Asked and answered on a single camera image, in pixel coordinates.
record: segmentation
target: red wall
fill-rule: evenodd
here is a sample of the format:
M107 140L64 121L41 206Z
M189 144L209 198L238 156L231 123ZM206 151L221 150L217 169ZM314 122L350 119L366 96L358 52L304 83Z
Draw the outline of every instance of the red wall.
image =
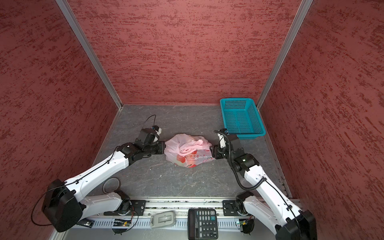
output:
M0 15L0 239L47 239L33 205L91 166L117 108L54 0L2 1Z
M383 13L315 0L261 108L320 239L384 239Z
M301 0L68 0L123 103L257 100Z

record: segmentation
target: black calculator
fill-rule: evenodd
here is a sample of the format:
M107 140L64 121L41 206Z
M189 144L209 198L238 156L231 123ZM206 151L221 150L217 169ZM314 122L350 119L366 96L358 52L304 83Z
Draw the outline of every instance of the black calculator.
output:
M214 209L188 211L188 239L217 239L217 218Z

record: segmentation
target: pink plastic bag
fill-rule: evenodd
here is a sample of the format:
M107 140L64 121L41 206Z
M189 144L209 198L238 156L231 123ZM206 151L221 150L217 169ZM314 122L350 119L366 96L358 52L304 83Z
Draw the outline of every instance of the pink plastic bag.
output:
M213 160L209 147L212 146L202 136L177 134L166 141L164 153L167 161L182 167L195 167Z

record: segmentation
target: plastic bag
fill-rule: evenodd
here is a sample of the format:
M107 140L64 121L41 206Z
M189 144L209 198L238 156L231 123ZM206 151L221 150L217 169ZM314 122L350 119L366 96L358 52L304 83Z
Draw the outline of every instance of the plastic bag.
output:
M213 160L209 147L212 146L202 136L177 134L166 141L164 153L169 162L182 167L196 167L203 162Z

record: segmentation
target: metal corner post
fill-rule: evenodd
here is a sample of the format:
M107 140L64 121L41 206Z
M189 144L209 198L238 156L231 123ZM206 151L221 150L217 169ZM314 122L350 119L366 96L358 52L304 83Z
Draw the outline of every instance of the metal corner post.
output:
M77 21L75 15L73 14L73 11L71 10L71 7L69 6L67 0L56 0L56 2L59 5L59 8L61 9L62 13L67 19L69 25L71 26L80 44L83 46L84 51L86 52L89 59L91 60L93 66L95 67L97 73L99 74L109 94L113 98L113 101L115 101L117 107L121 109L123 106L123 103L121 102L115 88L113 87L111 81L109 80L108 75L104 71L103 66L101 65L99 59L96 56L96 53L93 51L90 43L88 42L88 39L85 36L83 30L81 29L80 24Z
M288 34L284 40L283 46L281 47L279 55L277 56L275 65L271 70L271 74L269 75L264 85L263 91L261 92L260 97L257 100L257 103L256 103L257 109L260 109L261 106L263 105L263 102L273 84L273 81L275 80L277 73L280 70L281 65L283 64L285 57L287 56L289 49L291 48L293 40L295 39L297 32L299 31L300 26L303 23L305 15L307 15L307 12L311 4L312 4L312 0L303 0L301 2L299 9L297 10L296 16L293 19L292 25L288 31Z

